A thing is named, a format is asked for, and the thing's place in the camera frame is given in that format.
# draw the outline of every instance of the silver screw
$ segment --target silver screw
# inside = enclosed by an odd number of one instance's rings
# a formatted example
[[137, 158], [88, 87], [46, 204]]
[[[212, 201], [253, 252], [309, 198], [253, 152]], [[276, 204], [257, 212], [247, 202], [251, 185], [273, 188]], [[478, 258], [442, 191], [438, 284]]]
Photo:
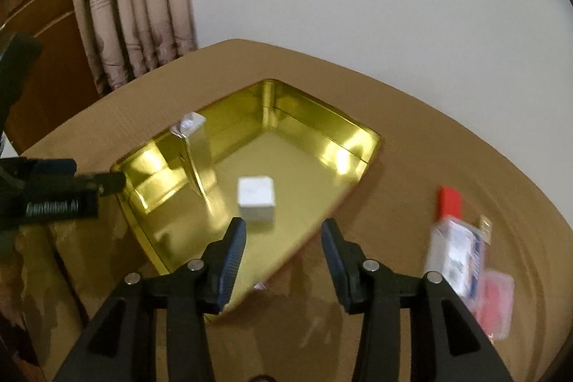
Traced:
[[366, 259], [366, 261], [362, 263], [362, 267], [368, 272], [374, 272], [380, 269], [380, 263], [373, 259]]
[[191, 261], [187, 263], [189, 270], [201, 270], [204, 265], [205, 263], [200, 259], [191, 259]]
[[135, 285], [141, 280], [141, 275], [139, 275], [137, 272], [131, 272], [125, 276], [124, 280], [127, 285]]
[[428, 275], [426, 276], [428, 277], [428, 280], [432, 282], [432, 284], [439, 284], [439, 282], [442, 281], [442, 274], [436, 272], [435, 270], [428, 272]]

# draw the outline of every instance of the white cube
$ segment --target white cube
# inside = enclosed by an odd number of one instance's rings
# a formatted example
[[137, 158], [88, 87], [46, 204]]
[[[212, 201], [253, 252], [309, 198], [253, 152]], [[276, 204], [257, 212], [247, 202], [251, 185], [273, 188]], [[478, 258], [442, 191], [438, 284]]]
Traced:
[[237, 203], [245, 222], [274, 221], [274, 183], [270, 177], [239, 177]]

